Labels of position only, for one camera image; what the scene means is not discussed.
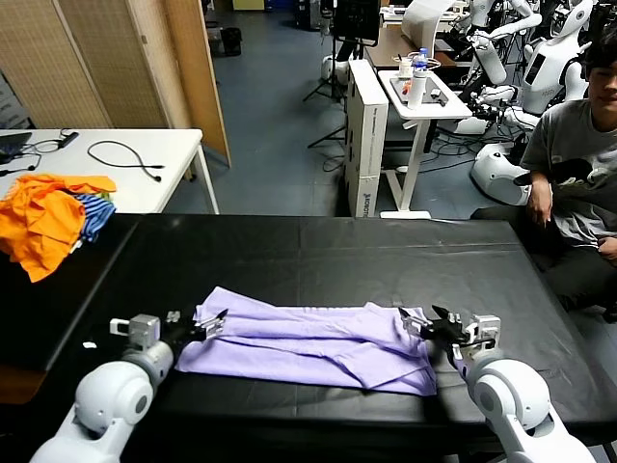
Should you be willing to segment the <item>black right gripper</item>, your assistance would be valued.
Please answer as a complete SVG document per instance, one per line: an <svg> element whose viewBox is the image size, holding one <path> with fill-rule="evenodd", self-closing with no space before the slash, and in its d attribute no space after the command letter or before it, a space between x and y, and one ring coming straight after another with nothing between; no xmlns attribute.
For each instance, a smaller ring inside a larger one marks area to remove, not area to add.
<svg viewBox="0 0 617 463"><path fill-rule="evenodd" d="M411 314L403 308L398 312L403 328L413 337L431 340L440 348L452 345L465 345L470 342L471 335L461 324L461 316L445 307L433 305L432 310L438 316L432 323L422 316Z"/></svg>

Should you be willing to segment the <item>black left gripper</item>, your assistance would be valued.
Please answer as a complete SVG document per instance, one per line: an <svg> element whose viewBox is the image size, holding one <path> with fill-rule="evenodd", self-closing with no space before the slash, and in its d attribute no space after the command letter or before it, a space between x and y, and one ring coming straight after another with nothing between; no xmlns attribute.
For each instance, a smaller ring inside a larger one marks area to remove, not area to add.
<svg viewBox="0 0 617 463"><path fill-rule="evenodd" d="M191 316L184 316L181 312L168 312L163 323L161 340L167 345L185 345L192 340L210 340L221 334L227 314L228 309L224 309L196 325Z"/></svg>

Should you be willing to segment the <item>person right hand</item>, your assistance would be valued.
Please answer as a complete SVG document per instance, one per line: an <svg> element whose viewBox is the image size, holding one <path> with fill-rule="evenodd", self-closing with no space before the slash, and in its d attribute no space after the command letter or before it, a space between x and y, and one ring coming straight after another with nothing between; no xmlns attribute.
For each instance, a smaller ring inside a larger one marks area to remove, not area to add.
<svg viewBox="0 0 617 463"><path fill-rule="evenodd" d="M545 228L551 221L552 192L550 186L534 187L530 192L526 209L531 221Z"/></svg>

